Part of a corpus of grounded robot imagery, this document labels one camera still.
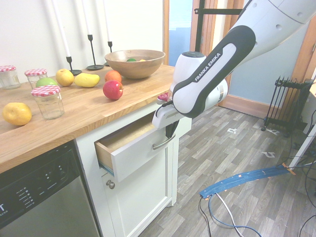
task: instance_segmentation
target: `dishwasher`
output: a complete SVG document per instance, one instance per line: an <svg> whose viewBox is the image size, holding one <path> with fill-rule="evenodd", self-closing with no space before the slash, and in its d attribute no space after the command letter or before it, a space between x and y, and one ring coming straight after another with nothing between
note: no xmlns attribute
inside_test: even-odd
<svg viewBox="0 0 316 237"><path fill-rule="evenodd" d="M0 237L102 237L73 141L0 174Z"/></svg>

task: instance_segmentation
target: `wood-look floor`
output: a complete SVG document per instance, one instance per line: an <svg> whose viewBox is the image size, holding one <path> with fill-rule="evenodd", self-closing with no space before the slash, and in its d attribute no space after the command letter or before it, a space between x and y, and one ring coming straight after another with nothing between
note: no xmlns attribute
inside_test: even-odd
<svg viewBox="0 0 316 237"><path fill-rule="evenodd" d="M192 130L180 140L177 202L165 208L140 237L208 237L206 222L198 211L198 193L227 177L271 167L289 156L291 139L284 138L281 132L262 132L262 125L262 119L220 107L194 119ZM302 143L304 139L301 131L293 133L293 142ZM273 152L275 157L268 158L262 152ZM256 180L221 192L236 224L253 227L263 237L297 237L305 220L316 214L316 208L307 199L304 174L300 168L294 171L296 175ZM308 182L314 203L315 186L316 182ZM209 217L207 201L201 204ZM212 207L217 218L230 223L217 197ZM238 236L234 229L218 225L210 217L209 222L213 237ZM248 229L240 231L245 237L257 236ZM304 227L301 237L316 237L314 218Z"/></svg>

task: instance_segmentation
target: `white candle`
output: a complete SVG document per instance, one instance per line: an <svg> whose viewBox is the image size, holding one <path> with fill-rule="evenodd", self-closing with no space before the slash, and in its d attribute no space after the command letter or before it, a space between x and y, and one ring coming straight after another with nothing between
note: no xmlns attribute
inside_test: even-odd
<svg viewBox="0 0 316 237"><path fill-rule="evenodd" d="M56 4L56 1L55 0L51 0L51 2L53 3L55 16L56 16L56 20L57 20L59 31L60 31L60 35L61 35L61 38L63 40L64 48L65 48L65 51L66 51L66 57L70 57L70 51L69 51L69 48L68 48L65 31L64 31L64 28L63 28L63 24L61 23L61 18L60 18L60 14L59 14L59 11L58 11L58 7L57 7L57 4Z"/></svg>
<svg viewBox="0 0 316 237"><path fill-rule="evenodd" d="M85 0L81 0L82 2L82 7L83 7L83 13L84 13L84 18L85 18L85 25L87 26L87 33L88 35L91 35L91 30L89 27L89 20L88 20L88 15L87 15L87 10L86 10L86 5L85 5Z"/></svg>
<svg viewBox="0 0 316 237"><path fill-rule="evenodd" d="M106 4L105 4L106 0L103 0L103 6L104 6L104 14L105 14L105 25L107 27L107 35L108 35L108 41L112 41L111 37L110 37L110 29L109 29L109 19L108 19L108 9L106 8Z"/></svg>

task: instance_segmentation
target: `blue cable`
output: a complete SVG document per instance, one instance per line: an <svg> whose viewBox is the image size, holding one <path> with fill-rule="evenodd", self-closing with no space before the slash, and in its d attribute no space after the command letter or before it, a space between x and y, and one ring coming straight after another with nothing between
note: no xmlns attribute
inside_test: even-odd
<svg viewBox="0 0 316 237"><path fill-rule="evenodd" d="M209 213L211 214L212 217L214 217L215 220L217 220L218 222L222 223L223 225L226 225L226 226L229 226L229 227L236 227L236 228L248 228L248 229L251 229L253 230L254 232L256 232L258 234L258 236L262 237L261 234L259 232L257 232L254 228L251 228L249 226L233 226L233 225L230 225L230 224L226 224L224 222L221 222L220 220L218 220L214 214L212 213L212 210L211 210L211 200L213 198L214 195L212 195L208 201L208 210L209 210Z"/></svg>

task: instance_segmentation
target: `cabinet door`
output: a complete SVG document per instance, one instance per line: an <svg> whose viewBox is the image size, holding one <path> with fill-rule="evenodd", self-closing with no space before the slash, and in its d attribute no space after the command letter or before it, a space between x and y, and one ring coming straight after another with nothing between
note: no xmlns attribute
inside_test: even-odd
<svg viewBox="0 0 316 237"><path fill-rule="evenodd" d="M116 237L138 236L171 202L173 146L119 183L102 177Z"/></svg>

